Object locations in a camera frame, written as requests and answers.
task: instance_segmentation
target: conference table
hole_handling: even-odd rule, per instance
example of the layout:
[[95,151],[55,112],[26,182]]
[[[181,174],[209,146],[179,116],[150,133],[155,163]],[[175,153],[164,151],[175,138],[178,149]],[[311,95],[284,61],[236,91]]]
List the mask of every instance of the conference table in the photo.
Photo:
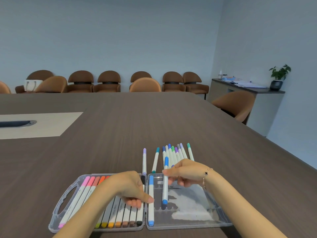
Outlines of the conference table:
[[[60,136],[0,140],[0,237],[52,237],[53,209],[77,177],[141,173],[143,148],[150,173],[156,148],[168,143],[190,143],[195,161],[220,173],[287,237],[316,237],[317,171],[195,94],[0,95],[0,115],[62,112],[83,113]],[[231,226],[91,237],[240,236]]]

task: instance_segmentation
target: chair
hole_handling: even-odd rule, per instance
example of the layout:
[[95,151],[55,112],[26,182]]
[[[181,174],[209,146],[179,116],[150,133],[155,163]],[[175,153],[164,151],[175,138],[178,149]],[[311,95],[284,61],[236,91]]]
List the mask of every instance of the chair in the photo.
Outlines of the chair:
[[68,93],[92,93],[93,91],[93,75],[88,71],[73,72],[68,82],[74,83],[67,86]]
[[194,94],[204,94],[205,100],[206,95],[209,92],[209,86],[203,84],[196,84],[196,82],[202,82],[200,77],[193,72],[185,72],[183,74],[184,84],[186,86],[186,92],[191,92]]
[[186,86],[179,84],[183,82],[183,77],[177,72],[167,72],[163,75],[163,92],[185,92]]
[[36,93],[64,93],[67,80],[62,76],[53,76],[44,80],[35,90]]
[[98,82],[102,84],[97,84],[93,87],[94,93],[116,93],[121,91],[120,75],[116,71],[105,71],[101,73],[98,77]]
[[212,104],[245,124],[255,99],[250,92],[234,91],[213,100]]
[[[46,80],[50,77],[54,76],[54,74],[51,71],[48,70],[38,70],[35,72],[32,72],[26,79],[27,80]],[[24,86],[20,85],[16,87],[16,93],[17,94],[22,94],[22,93],[27,93],[24,90]]]
[[130,87],[130,92],[160,92],[161,85],[152,78],[139,78]]
[[11,90],[4,82],[0,81],[0,94],[10,94]]
[[134,81],[138,80],[139,78],[152,78],[152,76],[148,72],[138,71],[138,72],[133,73],[133,75],[131,76],[130,82],[134,82]]

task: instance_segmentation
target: forearm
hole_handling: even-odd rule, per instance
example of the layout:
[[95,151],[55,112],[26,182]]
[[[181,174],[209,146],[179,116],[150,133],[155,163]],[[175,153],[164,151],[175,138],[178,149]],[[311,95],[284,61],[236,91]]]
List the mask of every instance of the forearm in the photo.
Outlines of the forearm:
[[286,238],[286,236],[215,171],[206,177],[206,188],[215,197],[243,238]]
[[107,189],[105,187],[101,189],[100,186],[97,186],[85,204],[61,228],[54,238],[86,238],[91,235],[101,213],[116,195],[115,188],[111,186],[110,178],[101,185],[107,186]]

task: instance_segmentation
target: plant pot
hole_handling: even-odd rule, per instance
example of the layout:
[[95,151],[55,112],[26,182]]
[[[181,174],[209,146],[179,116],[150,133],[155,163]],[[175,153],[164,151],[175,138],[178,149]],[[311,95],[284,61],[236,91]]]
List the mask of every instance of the plant pot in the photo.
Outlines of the plant pot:
[[278,91],[278,90],[281,89],[282,85],[283,85],[283,81],[282,80],[273,80],[271,82],[270,89]]

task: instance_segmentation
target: bracelet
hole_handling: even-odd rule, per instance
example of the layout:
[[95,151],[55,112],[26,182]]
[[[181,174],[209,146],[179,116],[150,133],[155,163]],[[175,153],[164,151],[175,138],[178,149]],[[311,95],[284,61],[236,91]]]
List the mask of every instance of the bracelet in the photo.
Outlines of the bracelet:
[[[207,176],[208,175],[208,170],[204,173],[204,176]],[[206,190],[206,186],[205,186],[205,177],[203,178],[203,190]]]

